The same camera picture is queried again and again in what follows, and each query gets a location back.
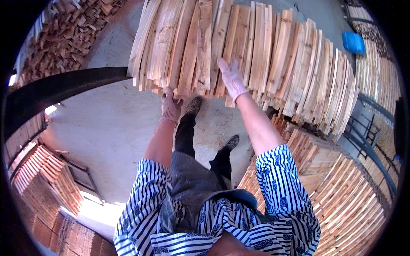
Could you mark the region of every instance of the blue plastic basket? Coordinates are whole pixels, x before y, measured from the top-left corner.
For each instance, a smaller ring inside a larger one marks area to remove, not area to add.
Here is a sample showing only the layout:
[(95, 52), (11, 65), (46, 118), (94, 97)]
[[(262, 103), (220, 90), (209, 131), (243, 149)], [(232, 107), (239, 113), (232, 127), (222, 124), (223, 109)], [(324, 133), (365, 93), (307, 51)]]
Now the blue plastic basket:
[(346, 50), (360, 55), (366, 54), (366, 47), (363, 42), (363, 38), (353, 32), (344, 32), (342, 34), (343, 46)]

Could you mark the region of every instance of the gray apron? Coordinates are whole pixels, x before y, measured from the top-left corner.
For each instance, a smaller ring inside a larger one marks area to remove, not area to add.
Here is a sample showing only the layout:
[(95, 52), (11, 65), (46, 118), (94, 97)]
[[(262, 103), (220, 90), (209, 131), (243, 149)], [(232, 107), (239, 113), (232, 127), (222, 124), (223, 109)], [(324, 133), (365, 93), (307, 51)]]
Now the gray apron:
[[(159, 212), (161, 233), (196, 232), (196, 216), (204, 203), (212, 197), (241, 202), (263, 218), (257, 210), (257, 201), (250, 192), (244, 189), (222, 190), (215, 173), (187, 154), (173, 152), (169, 172), (171, 184), (167, 187), (167, 195)], [(227, 179), (226, 181), (227, 187), (230, 188), (230, 182)], [(185, 207), (185, 216), (179, 224), (173, 204), (175, 200)]]

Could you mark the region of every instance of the striped shirt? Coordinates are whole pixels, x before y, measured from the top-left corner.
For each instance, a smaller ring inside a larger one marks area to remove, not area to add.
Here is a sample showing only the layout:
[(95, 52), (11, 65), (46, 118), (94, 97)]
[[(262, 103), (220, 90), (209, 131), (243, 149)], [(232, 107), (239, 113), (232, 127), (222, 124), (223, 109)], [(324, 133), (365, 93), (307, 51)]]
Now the striped shirt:
[[(119, 256), (205, 256), (230, 232), (250, 250), (272, 255), (313, 255), (319, 243), (319, 222), (286, 144), (256, 160), (257, 179), (271, 221), (263, 223), (246, 205), (227, 199), (206, 201), (196, 217), (195, 233), (163, 233), (159, 209), (170, 182), (168, 170), (152, 160), (141, 160), (130, 200), (114, 236)], [(179, 224), (184, 205), (173, 201)]]

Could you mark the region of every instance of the worker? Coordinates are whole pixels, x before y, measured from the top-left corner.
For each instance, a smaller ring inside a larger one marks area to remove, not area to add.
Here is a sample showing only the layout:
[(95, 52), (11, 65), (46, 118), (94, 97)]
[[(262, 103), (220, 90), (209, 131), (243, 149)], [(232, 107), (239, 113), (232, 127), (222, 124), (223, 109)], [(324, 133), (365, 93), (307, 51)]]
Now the worker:
[(182, 100), (166, 88), (158, 128), (137, 166), (130, 199), (114, 235), (119, 256), (263, 256), (313, 255), (319, 222), (301, 184), (288, 146), (244, 87), (237, 62), (218, 62), (222, 80), (239, 108), (256, 159), (256, 177), (265, 200), (265, 214), (255, 197), (231, 189), (230, 152), (233, 136), (210, 161), (195, 160), (195, 117), (201, 98), (181, 114)]

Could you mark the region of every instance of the glove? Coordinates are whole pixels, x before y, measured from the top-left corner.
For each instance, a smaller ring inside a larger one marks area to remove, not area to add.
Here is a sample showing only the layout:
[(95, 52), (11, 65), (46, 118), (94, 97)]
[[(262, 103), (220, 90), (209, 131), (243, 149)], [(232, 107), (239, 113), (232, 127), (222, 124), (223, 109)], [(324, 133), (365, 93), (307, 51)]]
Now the glove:
[(247, 93), (248, 89), (245, 88), (243, 79), (239, 74), (238, 62), (233, 59), (228, 65), (223, 58), (218, 60), (218, 66), (222, 73), (222, 80), (225, 87), (228, 90), (229, 96), (233, 102), (236, 103), (236, 99), (239, 95)]
[(174, 100), (173, 91), (171, 87), (166, 87), (164, 89), (165, 93), (162, 95), (162, 116), (159, 119), (160, 122), (170, 122), (176, 127), (178, 125), (178, 119), (181, 116), (181, 107), (184, 104), (182, 99)]

